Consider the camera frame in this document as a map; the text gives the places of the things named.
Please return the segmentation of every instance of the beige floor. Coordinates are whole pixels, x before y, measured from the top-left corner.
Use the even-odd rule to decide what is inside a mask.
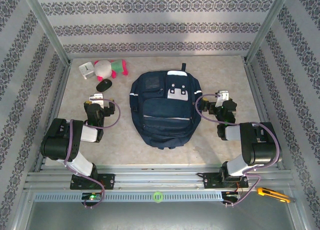
[[[241,153],[240,142],[222,141],[217,136],[217,126],[202,120],[191,140],[184,147],[159,150],[146,145],[136,131],[129,106],[132,82],[141,73],[156,70],[181,69],[196,77],[202,91],[214,93],[229,90],[230,97],[238,104],[236,122],[258,121],[258,113],[250,91],[240,56],[196,57],[144,57],[124,58],[128,76],[112,79],[112,87],[104,92],[105,98],[114,98],[121,108],[121,119],[113,128],[104,131],[100,143],[82,142],[80,152],[96,165],[111,164],[220,164]],[[74,59],[64,92],[59,118],[86,120],[84,101],[96,93],[96,77],[85,80],[79,65],[96,59]],[[116,120],[118,113],[105,119],[105,126]],[[46,165],[58,165],[47,159]]]

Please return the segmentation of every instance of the yellow utility knife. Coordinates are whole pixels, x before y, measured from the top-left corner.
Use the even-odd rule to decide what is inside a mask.
[[[284,195],[284,194],[282,194],[282,193],[273,191],[273,190],[268,189],[268,188],[259,187],[259,188],[257,189],[257,191],[258,191],[258,194],[261,195],[261,196],[269,196],[269,197],[278,199],[278,200],[281,201],[281,202],[290,203],[290,202],[295,202],[295,201],[296,201],[296,200],[295,200],[294,198],[292,198],[292,197],[289,197],[289,196],[287,196],[287,195]]]

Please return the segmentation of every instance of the cable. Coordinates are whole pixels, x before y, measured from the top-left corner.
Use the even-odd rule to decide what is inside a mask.
[[[206,96],[218,96],[218,97],[219,97],[220,95],[218,95],[218,94],[205,94],[205,95],[200,96],[200,97],[195,101],[195,104],[194,104],[194,105],[195,105],[195,110],[196,110],[196,112],[197,112],[202,118],[204,118],[204,119],[206,119],[206,120],[208,120],[208,121],[215,122],[215,123],[220,123],[220,124],[227,124],[227,125],[232,125],[232,126],[238,126],[238,125],[239,125],[239,124],[237,124],[237,123],[230,123],[230,122],[224,122],[224,121],[216,121],[216,120],[212,120],[212,119],[210,119],[210,118],[207,118],[207,117],[203,116],[203,114],[202,114],[202,113],[199,111],[199,109],[198,109],[198,102],[199,102],[200,99],[202,99],[203,97],[206,97]],[[251,171],[251,170],[256,170],[256,169],[258,169],[258,168],[266,168],[266,167],[269,167],[269,166],[275,164],[275,163],[278,161],[278,159],[279,159],[280,146],[279,146],[279,143],[278,143],[278,140],[277,140],[276,136],[275,136],[266,126],[262,125],[261,123],[258,123],[258,122],[250,122],[250,123],[262,127],[264,130],[267,131],[267,133],[269,133],[269,135],[271,136],[271,138],[273,139],[273,141],[274,141],[274,143],[275,143],[275,157],[273,158],[273,160],[272,160],[271,162],[267,163],[266,165],[257,166],[257,167],[251,167],[251,168],[243,171],[243,175],[244,175],[244,176],[255,176],[255,177],[257,177],[258,179],[257,179],[257,181],[252,185],[252,187],[250,187],[250,189],[248,190],[248,192],[247,192],[240,200],[238,200],[237,202],[235,202],[235,203],[230,203],[229,201],[224,200],[225,202],[229,202],[229,204],[227,204],[227,203],[225,204],[226,207],[227,207],[227,206],[232,206],[232,207],[233,207],[233,206],[239,204],[240,202],[242,202],[242,201],[248,196],[248,194],[255,188],[255,186],[260,182],[261,176],[258,175],[258,174],[248,173],[249,171]]]
[[[120,107],[119,107],[119,105],[116,103],[116,102],[113,102],[113,101],[111,101],[111,100],[108,100],[108,99],[103,99],[104,101],[108,101],[108,102],[112,102],[113,104],[115,104],[115,106],[118,108],[118,110],[119,110],[119,116],[118,116],[118,119],[115,121],[115,123],[114,124],[112,124],[112,125],[110,125],[110,126],[106,126],[106,127],[98,127],[98,126],[88,126],[88,127],[92,127],[92,128],[98,128],[98,129],[105,129],[105,128],[110,128],[110,127],[112,127],[112,126],[114,126],[114,125],[116,125],[117,124],[117,122],[119,121],[119,119],[120,119],[120,116],[121,116],[121,111],[120,111]],[[89,177],[89,176],[86,176],[86,175],[83,175],[83,174],[81,174],[81,173],[78,173],[78,172],[76,172],[75,170],[73,170],[73,169],[71,169],[69,166],[67,166],[67,162],[68,162],[68,159],[70,158],[70,155],[71,155],[71,149],[72,149],[72,140],[73,140],[73,119],[71,119],[70,120],[70,137],[69,137],[69,146],[68,146],[68,150],[67,150],[67,153],[66,153],[66,158],[65,158],[65,160],[63,161],[63,164],[64,164],[64,166],[69,170],[69,171],[71,171],[72,173],[74,173],[75,175],[77,175],[77,176],[81,176],[81,177],[83,177],[83,178],[85,178],[85,179],[88,179],[88,180],[90,180],[90,181],[92,181],[92,182],[94,182],[94,183],[96,183],[96,184],[98,184],[99,186],[101,186],[101,197],[100,197],[100,201],[98,201],[95,205],[93,205],[93,206],[90,206],[90,209],[92,209],[92,208],[94,208],[94,207],[96,207],[96,206],[98,206],[102,201],[103,201],[103,199],[105,198],[105,187],[104,187],[104,185],[101,183],[101,182],[99,182],[99,181],[97,181],[97,180],[95,180],[95,179],[93,179],[93,178],[91,178],[91,177]],[[84,201],[84,207],[85,208],[87,208],[88,206],[86,205],[86,201],[87,200],[85,200]]]

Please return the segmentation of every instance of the green ring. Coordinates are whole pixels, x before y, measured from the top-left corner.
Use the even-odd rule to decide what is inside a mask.
[[[156,191],[154,194],[153,194],[153,200],[156,202],[156,203],[160,203],[164,200],[164,195],[162,192],[160,191]]]

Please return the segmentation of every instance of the black mounting plate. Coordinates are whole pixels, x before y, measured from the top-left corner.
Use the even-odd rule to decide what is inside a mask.
[[[238,178],[238,180],[228,180],[222,181],[221,174],[219,172],[205,172],[202,173],[203,184],[205,189],[212,188],[237,188],[237,183],[239,188],[248,188],[248,179],[245,176]]]
[[[115,185],[114,174],[98,174],[98,181],[104,185],[105,190],[113,190]],[[72,175],[70,182],[71,190],[98,190],[101,186],[81,176]]]

